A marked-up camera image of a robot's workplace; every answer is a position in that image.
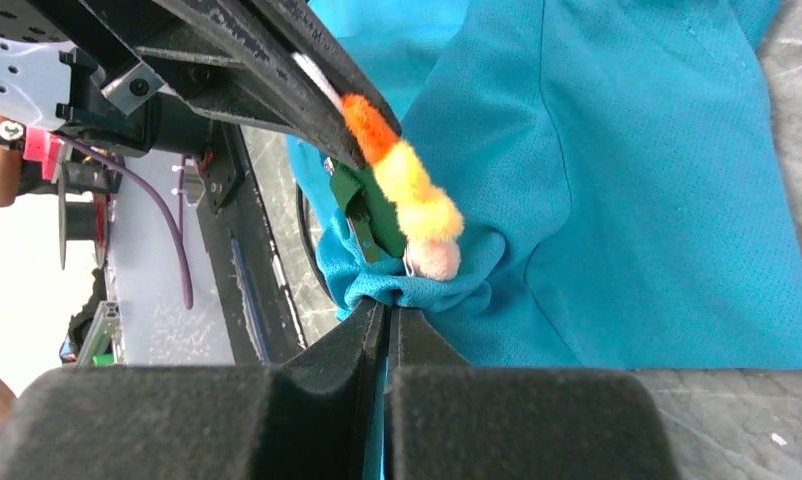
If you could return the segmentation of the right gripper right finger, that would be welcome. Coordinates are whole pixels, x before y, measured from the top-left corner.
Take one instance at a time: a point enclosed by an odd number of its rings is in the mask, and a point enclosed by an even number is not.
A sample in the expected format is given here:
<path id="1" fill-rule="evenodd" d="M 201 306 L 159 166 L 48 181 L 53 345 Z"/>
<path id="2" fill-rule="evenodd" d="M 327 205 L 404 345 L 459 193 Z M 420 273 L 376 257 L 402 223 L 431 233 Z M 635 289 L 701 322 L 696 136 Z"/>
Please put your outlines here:
<path id="1" fill-rule="evenodd" d="M 482 368 L 395 308 L 384 408 L 389 479 L 676 479 L 659 410 L 616 370 Z"/>

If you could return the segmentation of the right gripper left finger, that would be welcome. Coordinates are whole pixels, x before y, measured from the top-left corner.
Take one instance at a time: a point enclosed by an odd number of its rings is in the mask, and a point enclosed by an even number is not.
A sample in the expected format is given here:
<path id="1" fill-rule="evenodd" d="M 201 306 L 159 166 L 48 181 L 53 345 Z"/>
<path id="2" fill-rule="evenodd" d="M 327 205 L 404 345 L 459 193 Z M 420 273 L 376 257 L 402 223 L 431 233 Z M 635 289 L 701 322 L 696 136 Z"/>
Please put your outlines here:
<path id="1" fill-rule="evenodd" d="M 279 366 L 63 367 L 0 429 L 0 479 L 358 479 L 385 308 Z"/>

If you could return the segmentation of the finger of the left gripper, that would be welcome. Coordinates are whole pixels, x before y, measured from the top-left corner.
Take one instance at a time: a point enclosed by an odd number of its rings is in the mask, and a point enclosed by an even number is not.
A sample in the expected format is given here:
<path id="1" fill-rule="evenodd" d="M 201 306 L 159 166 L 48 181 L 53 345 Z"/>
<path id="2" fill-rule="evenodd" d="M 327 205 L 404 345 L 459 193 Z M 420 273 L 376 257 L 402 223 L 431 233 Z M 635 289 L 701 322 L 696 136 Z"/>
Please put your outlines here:
<path id="1" fill-rule="evenodd" d="M 290 46 L 307 54 L 340 93 L 362 95 L 383 115 L 396 134 L 402 133 L 400 123 L 385 98 L 307 1 L 253 0 L 248 4 Z"/>
<path id="2" fill-rule="evenodd" d="M 330 98 L 297 65 L 260 17 L 239 1 L 160 1 L 230 55 L 260 84 L 259 98 L 294 130 L 354 170 L 366 166 L 357 141 Z"/>

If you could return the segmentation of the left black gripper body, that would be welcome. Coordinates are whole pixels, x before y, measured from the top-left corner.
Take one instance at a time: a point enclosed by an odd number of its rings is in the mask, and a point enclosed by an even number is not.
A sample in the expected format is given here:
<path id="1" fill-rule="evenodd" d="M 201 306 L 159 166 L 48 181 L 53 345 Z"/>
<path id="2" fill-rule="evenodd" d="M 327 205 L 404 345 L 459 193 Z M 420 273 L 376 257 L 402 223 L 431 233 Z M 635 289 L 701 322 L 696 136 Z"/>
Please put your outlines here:
<path id="1" fill-rule="evenodd" d="M 65 134 L 195 153 L 214 122 L 305 137 L 245 68 L 159 2 L 0 1 L 0 144 Z"/>

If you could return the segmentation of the colourful flower plush patch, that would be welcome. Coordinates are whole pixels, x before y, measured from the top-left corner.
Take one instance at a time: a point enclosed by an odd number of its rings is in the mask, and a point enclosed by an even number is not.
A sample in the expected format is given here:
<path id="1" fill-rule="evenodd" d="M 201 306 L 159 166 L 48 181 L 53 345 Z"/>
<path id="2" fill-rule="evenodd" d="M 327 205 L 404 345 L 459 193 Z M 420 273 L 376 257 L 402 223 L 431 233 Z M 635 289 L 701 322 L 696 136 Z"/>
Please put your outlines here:
<path id="1" fill-rule="evenodd" d="M 408 276 L 453 279 L 460 266 L 458 238 L 464 218 L 435 185 L 413 146 L 363 95 L 339 93 L 309 56 L 295 63 L 341 113 L 366 166 L 354 170 L 330 158 L 330 190 L 364 261 L 385 257 L 403 261 Z"/>

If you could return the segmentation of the teal t-shirt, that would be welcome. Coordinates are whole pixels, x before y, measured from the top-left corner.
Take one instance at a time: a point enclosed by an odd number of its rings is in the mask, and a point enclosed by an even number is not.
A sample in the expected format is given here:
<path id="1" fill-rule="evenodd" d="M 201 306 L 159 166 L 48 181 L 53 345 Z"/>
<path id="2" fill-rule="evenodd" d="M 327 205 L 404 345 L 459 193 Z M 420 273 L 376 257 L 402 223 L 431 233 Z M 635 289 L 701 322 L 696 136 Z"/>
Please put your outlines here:
<path id="1" fill-rule="evenodd" d="M 641 369 L 687 479 L 802 479 L 802 256 L 755 55 L 775 1 L 315 1 L 465 218 L 459 276 L 366 266 L 288 142 L 339 318 L 470 362 Z"/>

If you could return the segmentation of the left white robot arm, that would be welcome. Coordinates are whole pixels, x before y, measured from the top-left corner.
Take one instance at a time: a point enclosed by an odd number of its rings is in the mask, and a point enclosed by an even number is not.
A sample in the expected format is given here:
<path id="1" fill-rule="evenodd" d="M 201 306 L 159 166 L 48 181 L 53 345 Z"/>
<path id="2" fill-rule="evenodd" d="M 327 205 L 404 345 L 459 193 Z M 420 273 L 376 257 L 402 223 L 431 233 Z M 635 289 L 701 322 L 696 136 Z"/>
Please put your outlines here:
<path id="1" fill-rule="evenodd" d="M 0 1 L 0 114 L 48 131 L 151 146 L 154 98 L 366 162 L 343 104 L 398 121 L 305 1 Z"/>

